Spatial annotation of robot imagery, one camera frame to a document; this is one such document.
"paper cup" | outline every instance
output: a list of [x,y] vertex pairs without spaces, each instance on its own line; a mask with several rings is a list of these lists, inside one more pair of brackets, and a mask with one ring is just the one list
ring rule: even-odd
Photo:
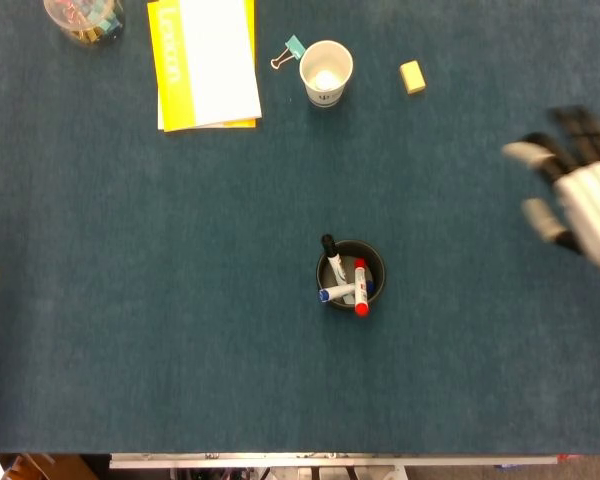
[[309,100],[318,107],[326,108],[338,103],[351,73],[351,53],[332,40],[314,43],[300,60],[300,78]]

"green binder clip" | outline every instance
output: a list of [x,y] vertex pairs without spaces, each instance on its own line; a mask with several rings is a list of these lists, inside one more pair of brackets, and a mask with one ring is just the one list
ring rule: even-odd
[[284,52],[278,55],[277,58],[271,59],[271,67],[274,70],[278,70],[280,68],[280,65],[282,65],[286,61],[291,60],[292,58],[300,60],[306,50],[306,48],[304,48],[304,45],[300,43],[300,40],[298,40],[298,37],[296,37],[295,35],[291,35],[291,38],[289,38],[289,40],[285,42],[285,46],[287,48],[284,49]]

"floor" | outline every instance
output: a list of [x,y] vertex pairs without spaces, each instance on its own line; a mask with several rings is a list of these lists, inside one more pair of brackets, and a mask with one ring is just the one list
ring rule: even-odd
[[[106,471],[106,462],[87,459],[100,480],[169,480],[164,471]],[[409,480],[600,480],[600,456],[580,457],[558,465],[518,467],[407,468]]]

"white marker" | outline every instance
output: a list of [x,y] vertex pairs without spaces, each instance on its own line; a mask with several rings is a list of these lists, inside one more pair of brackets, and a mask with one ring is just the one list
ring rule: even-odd
[[367,303],[367,280],[364,273],[364,259],[356,258],[356,313],[364,317],[369,313]]
[[[344,273],[344,268],[342,268],[342,260],[338,254],[336,242],[328,233],[322,236],[322,246],[324,247],[324,253],[329,260],[333,274],[336,276],[336,283],[338,285],[347,285],[349,282],[347,282],[347,276]],[[347,305],[354,304],[354,298],[351,294],[344,295],[342,300],[344,300],[344,303]]]
[[353,283],[347,285],[338,285],[337,287],[323,288],[318,291],[318,298],[322,303],[328,302],[329,300],[335,300],[336,298],[344,297],[345,295],[351,296],[356,290],[356,286]]

